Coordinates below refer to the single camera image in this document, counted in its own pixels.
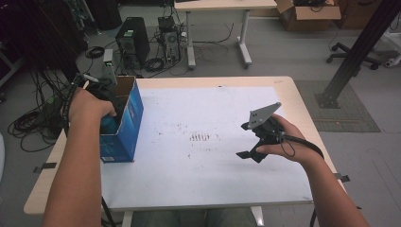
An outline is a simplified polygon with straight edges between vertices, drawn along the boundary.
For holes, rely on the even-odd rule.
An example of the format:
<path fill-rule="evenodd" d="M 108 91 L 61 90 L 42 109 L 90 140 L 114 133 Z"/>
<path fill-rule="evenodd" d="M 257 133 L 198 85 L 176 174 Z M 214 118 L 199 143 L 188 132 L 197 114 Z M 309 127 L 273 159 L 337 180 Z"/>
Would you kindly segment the wooden table with white legs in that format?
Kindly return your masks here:
<path fill-rule="evenodd" d="M 241 33 L 237 37 L 237 45 L 243 57 L 244 67 L 253 64 L 246 45 L 246 34 L 250 14 L 253 9 L 275 9 L 275 0 L 174 0 L 174 8 L 185 13 L 187 33 L 187 65 L 193 70 L 196 67 L 195 49 L 193 45 L 192 26 L 196 23 L 241 23 Z"/>

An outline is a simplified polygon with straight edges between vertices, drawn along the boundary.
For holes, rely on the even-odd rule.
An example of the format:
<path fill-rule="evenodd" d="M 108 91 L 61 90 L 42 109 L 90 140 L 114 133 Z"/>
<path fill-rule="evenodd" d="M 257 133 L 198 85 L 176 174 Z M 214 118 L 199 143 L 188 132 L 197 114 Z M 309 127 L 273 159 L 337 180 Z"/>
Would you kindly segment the black curtain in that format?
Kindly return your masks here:
<path fill-rule="evenodd" d="M 68 81 L 79 72 L 76 59 L 87 47 L 63 0 L 0 0 L 0 33 L 39 70 L 61 70 Z"/>

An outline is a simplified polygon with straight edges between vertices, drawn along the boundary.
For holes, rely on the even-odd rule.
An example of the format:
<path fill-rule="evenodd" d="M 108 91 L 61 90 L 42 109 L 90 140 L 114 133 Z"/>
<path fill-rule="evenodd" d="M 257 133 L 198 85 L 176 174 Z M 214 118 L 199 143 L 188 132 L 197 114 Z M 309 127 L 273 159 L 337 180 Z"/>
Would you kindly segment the person's grey pants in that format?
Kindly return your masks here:
<path fill-rule="evenodd" d="M 134 212 L 131 227 L 257 227 L 250 207 Z"/>

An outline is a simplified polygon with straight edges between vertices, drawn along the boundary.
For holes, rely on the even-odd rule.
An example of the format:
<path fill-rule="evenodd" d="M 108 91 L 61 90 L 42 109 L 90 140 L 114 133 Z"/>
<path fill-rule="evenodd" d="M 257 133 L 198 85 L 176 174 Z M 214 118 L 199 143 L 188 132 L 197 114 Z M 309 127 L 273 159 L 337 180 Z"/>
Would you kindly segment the white table mat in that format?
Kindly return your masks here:
<path fill-rule="evenodd" d="M 242 129 L 252 110 L 294 104 L 271 86 L 142 89 L 144 113 L 131 163 L 105 164 L 102 194 L 112 209 L 308 203 L 303 169 L 280 156 L 238 157 L 258 141 Z"/>

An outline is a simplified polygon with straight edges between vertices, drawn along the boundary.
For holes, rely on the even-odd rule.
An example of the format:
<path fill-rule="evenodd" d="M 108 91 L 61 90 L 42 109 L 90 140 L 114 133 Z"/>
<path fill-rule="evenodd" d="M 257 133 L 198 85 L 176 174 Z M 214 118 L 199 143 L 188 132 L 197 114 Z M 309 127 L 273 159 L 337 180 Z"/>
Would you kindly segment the person's left hand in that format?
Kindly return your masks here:
<path fill-rule="evenodd" d="M 98 99 L 82 88 L 78 88 L 74 92 L 68 112 L 71 127 L 99 127 L 101 118 L 106 115 L 116 116 L 116 111 L 111 101 Z"/>

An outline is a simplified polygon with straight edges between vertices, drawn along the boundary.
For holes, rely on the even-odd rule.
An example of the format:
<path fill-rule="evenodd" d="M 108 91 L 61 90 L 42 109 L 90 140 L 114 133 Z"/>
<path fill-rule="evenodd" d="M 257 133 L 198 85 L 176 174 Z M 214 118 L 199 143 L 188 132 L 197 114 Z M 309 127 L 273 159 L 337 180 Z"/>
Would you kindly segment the black metal post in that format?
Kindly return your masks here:
<path fill-rule="evenodd" d="M 357 40 L 340 65 L 334 77 L 321 94 L 316 94 L 317 104 L 322 109 L 337 109 L 337 99 L 347 83 L 354 77 L 363 60 L 380 40 L 395 17 L 401 12 L 401 0 L 382 0 L 370 21 L 363 28 Z"/>

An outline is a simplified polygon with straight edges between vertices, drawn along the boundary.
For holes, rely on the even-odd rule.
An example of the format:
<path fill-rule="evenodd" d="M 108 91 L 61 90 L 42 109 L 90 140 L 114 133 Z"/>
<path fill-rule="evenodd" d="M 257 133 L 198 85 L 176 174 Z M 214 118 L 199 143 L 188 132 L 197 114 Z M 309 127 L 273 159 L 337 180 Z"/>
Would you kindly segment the open brown cardboard box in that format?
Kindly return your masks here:
<path fill-rule="evenodd" d="M 318 6 L 302 6 L 297 0 L 275 0 L 279 19 L 286 31 L 325 31 L 339 20 L 340 7 L 334 0 L 323 0 Z"/>

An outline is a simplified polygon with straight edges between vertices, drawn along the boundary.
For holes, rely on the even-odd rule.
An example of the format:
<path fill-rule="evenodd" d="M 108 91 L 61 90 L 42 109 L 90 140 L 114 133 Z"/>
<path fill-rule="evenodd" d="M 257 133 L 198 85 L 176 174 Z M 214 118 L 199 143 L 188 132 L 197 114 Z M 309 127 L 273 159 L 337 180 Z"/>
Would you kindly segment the open computer case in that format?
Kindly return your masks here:
<path fill-rule="evenodd" d="M 174 64 L 181 60 L 179 29 L 172 16 L 159 17 L 158 24 L 166 61 Z"/>

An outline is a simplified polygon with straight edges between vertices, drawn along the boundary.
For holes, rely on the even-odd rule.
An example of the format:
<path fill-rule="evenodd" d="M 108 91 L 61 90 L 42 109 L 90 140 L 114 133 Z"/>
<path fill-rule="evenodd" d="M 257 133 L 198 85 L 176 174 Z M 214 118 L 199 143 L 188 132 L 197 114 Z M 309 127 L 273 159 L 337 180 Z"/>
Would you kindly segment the blue cardboard box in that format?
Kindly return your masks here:
<path fill-rule="evenodd" d="M 125 104 L 116 134 L 100 134 L 100 158 L 104 163 L 132 162 L 144 105 L 133 76 L 116 78 L 114 94 Z"/>

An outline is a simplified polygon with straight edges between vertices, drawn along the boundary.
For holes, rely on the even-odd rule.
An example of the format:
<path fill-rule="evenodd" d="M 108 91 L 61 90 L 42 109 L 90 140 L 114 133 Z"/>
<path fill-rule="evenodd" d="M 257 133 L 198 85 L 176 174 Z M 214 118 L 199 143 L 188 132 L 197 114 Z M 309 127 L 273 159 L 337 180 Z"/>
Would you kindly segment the black computer tower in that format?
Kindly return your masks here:
<path fill-rule="evenodd" d="M 118 48 L 129 56 L 134 56 L 135 61 L 143 68 L 150 51 L 148 33 L 143 17 L 128 17 L 115 36 Z"/>

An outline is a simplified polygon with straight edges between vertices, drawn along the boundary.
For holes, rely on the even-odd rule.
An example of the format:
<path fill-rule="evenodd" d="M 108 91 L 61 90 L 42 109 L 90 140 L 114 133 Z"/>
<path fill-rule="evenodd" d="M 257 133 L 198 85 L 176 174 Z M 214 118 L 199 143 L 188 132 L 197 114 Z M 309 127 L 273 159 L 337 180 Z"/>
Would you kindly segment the grey floor mat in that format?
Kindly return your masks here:
<path fill-rule="evenodd" d="M 335 108 L 322 108 L 317 94 L 321 94 L 328 80 L 296 80 L 295 84 L 318 131 L 380 132 L 371 115 L 350 85 L 346 85 Z"/>

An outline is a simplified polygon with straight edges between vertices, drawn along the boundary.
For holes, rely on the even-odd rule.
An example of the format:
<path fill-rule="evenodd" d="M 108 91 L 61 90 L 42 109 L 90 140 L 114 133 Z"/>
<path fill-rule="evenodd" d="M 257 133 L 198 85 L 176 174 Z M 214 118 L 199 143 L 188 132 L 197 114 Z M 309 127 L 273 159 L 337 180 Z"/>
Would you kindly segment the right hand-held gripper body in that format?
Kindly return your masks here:
<path fill-rule="evenodd" d="M 250 111 L 249 121 L 241 125 L 244 131 L 251 130 L 263 145 L 276 145 L 281 141 L 283 128 L 271 116 L 281 107 L 280 102 Z"/>

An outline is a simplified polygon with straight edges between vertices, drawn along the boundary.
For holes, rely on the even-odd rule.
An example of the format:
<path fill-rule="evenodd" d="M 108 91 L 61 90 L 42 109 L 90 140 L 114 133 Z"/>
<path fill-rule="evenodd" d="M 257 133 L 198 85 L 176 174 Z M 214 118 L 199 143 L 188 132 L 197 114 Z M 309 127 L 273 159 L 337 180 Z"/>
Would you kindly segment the blue plastic cup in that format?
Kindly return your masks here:
<path fill-rule="evenodd" d="M 119 124 L 115 117 L 106 115 L 101 118 L 100 121 L 100 133 L 101 134 L 116 134 L 118 131 Z"/>

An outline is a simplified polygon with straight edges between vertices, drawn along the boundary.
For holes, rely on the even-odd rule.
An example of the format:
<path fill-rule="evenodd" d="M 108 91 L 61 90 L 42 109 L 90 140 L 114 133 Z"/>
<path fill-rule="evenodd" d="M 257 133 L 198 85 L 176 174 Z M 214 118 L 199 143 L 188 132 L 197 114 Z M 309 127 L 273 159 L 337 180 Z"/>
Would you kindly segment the person's right hand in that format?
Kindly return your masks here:
<path fill-rule="evenodd" d="M 301 131 L 292 123 L 288 122 L 284 117 L 273 114 L 272 118 L 284 128 L 287 136 L 294 136 L 300 139 L 305 137 Z M 313 149 L 308 148 L 297 142 L 284 140 L 280 145 L 264 145 L 256 149 L 259 153 L 280 155 L 290 161 L 297 162 L 301 166 L 310 166 L 314 162 L 320 161 L 322 157 Z"/>

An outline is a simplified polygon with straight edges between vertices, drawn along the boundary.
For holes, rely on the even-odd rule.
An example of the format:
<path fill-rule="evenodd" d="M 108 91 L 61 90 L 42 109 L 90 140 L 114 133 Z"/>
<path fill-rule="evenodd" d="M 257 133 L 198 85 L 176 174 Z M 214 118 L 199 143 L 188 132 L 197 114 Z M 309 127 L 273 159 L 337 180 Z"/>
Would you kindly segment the white electronic device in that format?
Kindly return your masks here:
<path fill-rule="evenodd" d="M 108 79 L 112 85 L 117 84 L 115 72 L 113 69 L 113 50 L 106 49 L 103 55 L 103 73 L 102 77 Z"/>

